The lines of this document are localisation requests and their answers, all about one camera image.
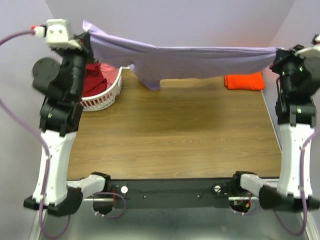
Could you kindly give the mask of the lavender t shirt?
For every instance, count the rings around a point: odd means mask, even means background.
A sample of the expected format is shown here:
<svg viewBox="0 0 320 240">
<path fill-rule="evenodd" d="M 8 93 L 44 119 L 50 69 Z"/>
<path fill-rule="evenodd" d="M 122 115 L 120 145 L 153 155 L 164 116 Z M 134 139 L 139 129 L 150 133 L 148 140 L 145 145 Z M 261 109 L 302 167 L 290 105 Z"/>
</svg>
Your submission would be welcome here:
<svg viewBox="0 0 320 240">
<path fill-rule="evenodd" d="M 115 68 L 130 67 L 150 90 L 165 79 L 207 79 L 260 72 L 275 59 L 277 47 L 163 47 L 107 34 L 89 21 L 94 57 Z"/>
</svg>

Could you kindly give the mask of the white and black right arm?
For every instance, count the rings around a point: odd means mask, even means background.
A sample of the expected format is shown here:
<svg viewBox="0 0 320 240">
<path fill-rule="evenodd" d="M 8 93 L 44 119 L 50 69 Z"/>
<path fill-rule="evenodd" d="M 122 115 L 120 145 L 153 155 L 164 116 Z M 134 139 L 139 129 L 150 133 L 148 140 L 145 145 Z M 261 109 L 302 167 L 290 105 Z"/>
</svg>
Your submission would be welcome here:
<svg viewBox="0 0 320 240">
<path fill-rule="evenodd" d="M 275 112 L 281 139 L 278 183 L 270 186 L 256 174 L 237 171 L 230 191 L 250 192 L 264 210 L 304 212 L 318 210 L 310 181 L 310 142 L 316 133 L 317 110 L 312 96 L 320 88 L 320 44 L 276 52 L 269 67 L 278 75 Z"/>
</svg>

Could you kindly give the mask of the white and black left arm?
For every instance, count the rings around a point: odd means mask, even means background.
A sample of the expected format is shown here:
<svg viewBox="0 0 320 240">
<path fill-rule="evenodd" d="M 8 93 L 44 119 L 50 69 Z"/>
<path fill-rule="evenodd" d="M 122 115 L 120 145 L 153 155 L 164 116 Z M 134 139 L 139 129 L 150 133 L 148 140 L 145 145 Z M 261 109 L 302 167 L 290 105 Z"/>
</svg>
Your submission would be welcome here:
<svg viewBox="0 0 320 240">
<path fill-rule="evenodd" d="M 50 57 L 39 59 L 32 68 L 35 90 L 44 95 L 39 115 L 40 137 L 44 140 L 37 186 L 23 202 L 32 210 L 46 209 L 55 217 L 73 215 L 84 199 L 110 194 L 111 177 L 93 172 L 88 177 L 67 184 L 69 159 L 79 129 L 83 107 L 86 65 L 94 62 L 90 36 L 75 39 L 77 46 L 52 47 L 62 57 L 58 63 Z"/>
</svg>

